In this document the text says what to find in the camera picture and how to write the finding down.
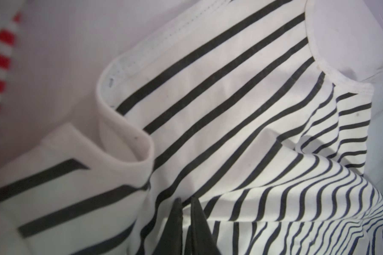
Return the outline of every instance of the white fabric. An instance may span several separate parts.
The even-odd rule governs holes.
[[[373,88],[318,55],[312,5],[200,1],[101,75],[104,151],[65,125],[0,170],[2,217],[31,254],[151,254],[196,196],[222,254],[383,254]]]

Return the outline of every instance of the white background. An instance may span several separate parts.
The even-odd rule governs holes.
[[[195,2],[27,1],[0,110],[0,166],[67,121],[97,142],[93,90],[102,70]],[[366,173],[383,191],[383,30],[363,0],[317,0],[315,11],[322,56],[375,83]]]

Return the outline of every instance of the folded fabric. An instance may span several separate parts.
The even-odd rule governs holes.
[[[102,148],[66,124],[0,170],[0,254],[152,254],[177,198],[184,254],[196,199],[224,255],[383,254],[373,87],[318,54],[313,6],[201,0],[114,60]]]

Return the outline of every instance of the black and white striped shirt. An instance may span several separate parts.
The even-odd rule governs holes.
[[[64,125],[0,170],[1,254],[151,254],[192,196],[222,254],[383,254],[373,88],[319,55],[313,5],[201,0],[114,60],[103,150]]]

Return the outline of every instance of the clothing pile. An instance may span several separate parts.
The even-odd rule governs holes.
[[[0,169],[0,254],[383,254],[373,87],[319,55],[313,9],[200,0],[115,59],[102,148],[65,124]]]

